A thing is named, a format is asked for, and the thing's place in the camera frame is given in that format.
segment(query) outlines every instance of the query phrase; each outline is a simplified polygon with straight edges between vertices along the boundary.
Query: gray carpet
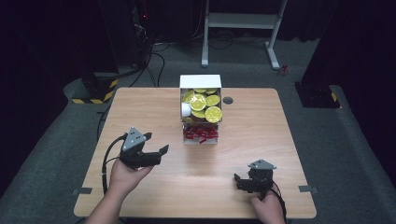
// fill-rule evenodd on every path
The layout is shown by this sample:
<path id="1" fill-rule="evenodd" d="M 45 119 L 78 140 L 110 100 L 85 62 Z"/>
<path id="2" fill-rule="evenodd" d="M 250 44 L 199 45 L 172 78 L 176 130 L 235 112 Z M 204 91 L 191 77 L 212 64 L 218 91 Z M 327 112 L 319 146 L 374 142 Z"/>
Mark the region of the gray carpet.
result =
<path id="1" fill-rule="evenodd" d="M 274 88 L 290 126 L 308 184 L 318 189 L 313 199 L 318 215 L 292 223 L 396 223 L 396 191 L 368 146 L 338 86 L 331 86 L 342 108 L 304 108 L 293 83 L 301 81 L 318 41 L 276 41 L 280 63 L 290 72 L 272 70 L 260 39 L 237 39 L 226 49 L 209 49 L 209 66 L 201 67 L 200 47 L 156 45 L 165 58 L 161 87 L 178 87 L 182 74 L 220 74 L 223 87 Z M 212 40 L 213 47 L 225 42 Z M 155 77 L 163 65 L 152 55 Z M 131 85 L 137 74 L 120 79 L 117 88 Z M 71 98 L 80 80 L 64 88 Z M 134 87 L 152 87 L 145 71 Z M 0 201 L 0 223 L 76 223 L 73 209 L 96 145 L 100 115 L 111 104 L 69 103 L 35 146 Z M 131 223 L 220 223 L 221 220 L 142 220 Z"/>

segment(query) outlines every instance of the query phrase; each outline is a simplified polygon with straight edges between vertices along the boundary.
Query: wooden table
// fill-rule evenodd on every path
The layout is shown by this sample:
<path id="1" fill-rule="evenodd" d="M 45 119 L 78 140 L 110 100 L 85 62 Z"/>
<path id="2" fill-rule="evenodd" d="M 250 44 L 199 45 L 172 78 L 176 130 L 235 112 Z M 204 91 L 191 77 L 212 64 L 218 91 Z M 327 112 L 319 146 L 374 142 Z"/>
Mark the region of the wooden table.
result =
<path id="1" fill-rule="evenodd" d="M 248 178 L 248 164 L 258 159 L 276 165 L 274 181 L 286 202 L 287 217 L 314 217 L 310 192 L 298 188 L 307 183 L 277 92 L 234 88 L 221 92 L 233 103 L 222 104 L 219 142 L 185 146 L 178 88 L 118 89 L 82 186 L 92 192 L 79 194 L 76 216 L 87 217 L 102 199 L 106 150 L 134 126 L 141 133 L 152 133 L 144 152 L 167 144 L 169 150 L 126 198 L 121 217 L 256 218 L 249 200 L 254 194 L 237 189 L 233 174 Z M 117 157 L 121 144 L 113 147 L 109 158 Z"/>

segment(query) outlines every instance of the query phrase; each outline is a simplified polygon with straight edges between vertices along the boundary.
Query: wrist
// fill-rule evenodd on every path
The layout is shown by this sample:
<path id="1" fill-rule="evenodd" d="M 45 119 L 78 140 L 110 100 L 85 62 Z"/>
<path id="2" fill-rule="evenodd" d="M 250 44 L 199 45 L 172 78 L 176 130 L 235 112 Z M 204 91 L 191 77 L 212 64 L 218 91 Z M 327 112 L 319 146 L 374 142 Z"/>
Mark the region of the wrist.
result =
<path id="1" fill-rule="evenodd" d="M 107 193 L 105 195 L 105 197 L 121 203 L 125 200 L 127 196 L 128 196 L 127 193 L 124 193 L 122 192 L 122 190 L 118 190 L 114 188 L 108 188 Z"/>

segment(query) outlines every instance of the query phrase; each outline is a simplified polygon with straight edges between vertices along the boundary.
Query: white stand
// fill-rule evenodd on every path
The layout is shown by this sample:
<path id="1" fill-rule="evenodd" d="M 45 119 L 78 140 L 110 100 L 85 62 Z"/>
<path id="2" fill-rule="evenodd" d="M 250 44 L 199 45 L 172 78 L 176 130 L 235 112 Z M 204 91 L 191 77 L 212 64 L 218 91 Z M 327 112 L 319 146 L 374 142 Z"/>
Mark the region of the white stand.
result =
<path id="1" fill-rule="evenodd" d="M 270 42 L 265 42 L 271 65 L 273 69 L 280 68 L 277 62 L 274 43 L 276 35 L 282 22 L 283 12 L 285 11 L 288 0 L 281 0 L 280 9 L 276 15 L 262 14 L 234 14 L 234 13 L 209 13 L 209 0 L 206 0 L 205 9 L 205 35 L 202 49 L 202 67 L 209 66 L 208 32 L 209 27 L 228 27 L 228 28 L 250 28 L 250 29 L 272 29 Z"/>

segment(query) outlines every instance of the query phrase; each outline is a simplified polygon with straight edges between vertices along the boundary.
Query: red candy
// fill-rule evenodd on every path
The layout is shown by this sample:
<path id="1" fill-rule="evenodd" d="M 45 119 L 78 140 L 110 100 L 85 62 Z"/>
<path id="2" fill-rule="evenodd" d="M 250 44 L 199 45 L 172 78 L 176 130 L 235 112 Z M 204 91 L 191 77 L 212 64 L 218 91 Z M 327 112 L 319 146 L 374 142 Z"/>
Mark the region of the red candy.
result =
<path id="1" fill-rule="evenodd" d="M 189 127 L 183 131 L 183 134 L 187 139 L 201 138 L 200 144 L 207 139 L 219 137 L 218 131 L 214 127 Z"/>

